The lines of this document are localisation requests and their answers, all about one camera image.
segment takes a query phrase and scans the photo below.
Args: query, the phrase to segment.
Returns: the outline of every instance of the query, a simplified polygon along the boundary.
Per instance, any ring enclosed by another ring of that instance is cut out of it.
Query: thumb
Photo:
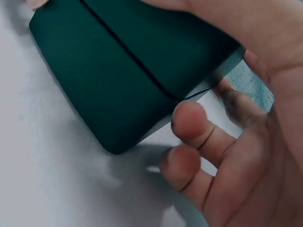
[[[296,59],[293,50],[302,37],[298,31],[303,29],[303,4],[299,0],[143,1],[196,15],[232,36],[269,67]]]

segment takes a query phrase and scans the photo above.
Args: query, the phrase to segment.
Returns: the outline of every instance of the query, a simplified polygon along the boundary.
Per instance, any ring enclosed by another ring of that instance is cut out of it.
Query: dark green case
[[[29,26],[73,107],[114,154],[167,123],[178,102],[201,97],[193,94],[243,54],[198,18],[139,0],[51,0]]]

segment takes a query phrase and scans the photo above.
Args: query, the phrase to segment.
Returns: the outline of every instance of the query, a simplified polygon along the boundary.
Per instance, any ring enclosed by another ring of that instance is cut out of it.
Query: finger
[[[41,8],[44,5],[46,5],[48,3],[48,1],[49,0],[27,0],[27,4],[32,9],[38,9],[38,8]]]
[[[292,54],[297,44],[295,40],[302,37],[298,31],[303,25],[303,4],[298,0],[143,1],[191,12],[234,37],[266,63],[281,64],[281,58]],[[278,55],[277,50],[281,48],[284,54]]]
[[[227,79],[222,79],[213,92],[223,102],[230,120],[241,128],[248,127],[256,119],[266,115],[250,97],[234,90]]]
[[[247,66],[256,74],[270,89],[270,77],[267,74],[267,67],[266,65],[250,51],[246,51],[244,55],[244,61]]]
[[[203,211],[213,177],[200,168],[200,156],[194,148],[180,146],[166,153],[160,171],[176,191]]]
[[[219,168],[235,138],[212,124],[202,106],[182,102],[174,111],[172,130],[185,144],[198,149],[200,155]]]

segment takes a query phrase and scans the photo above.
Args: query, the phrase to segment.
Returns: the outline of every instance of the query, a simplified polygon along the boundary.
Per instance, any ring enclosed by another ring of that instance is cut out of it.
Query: white table
[[[38,54],[27,29],[32,14],[21,0],[0,0],[0,226],[206,226],[156,168],[179,143],[170,126],[125,155],[105,153]],[[199,102],[239,135],[211,94]]]

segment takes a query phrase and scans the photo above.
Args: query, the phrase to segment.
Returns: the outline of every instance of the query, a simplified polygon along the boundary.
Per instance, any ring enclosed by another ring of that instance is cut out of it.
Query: hand
[[[49,0],[27,0],[27,4],[32,9],[43,7]]]
[[[186,144],[160,170],[212,227],[303,226],[303,4],[298,0],[145,0],[190,12],[250,51],[245,61],[275,97],[269,113],[226,81],[214,92],[244,131],[235,139],[197,103],[180,103],[172,130]],[[200,156],[217,168],[200,169]]]

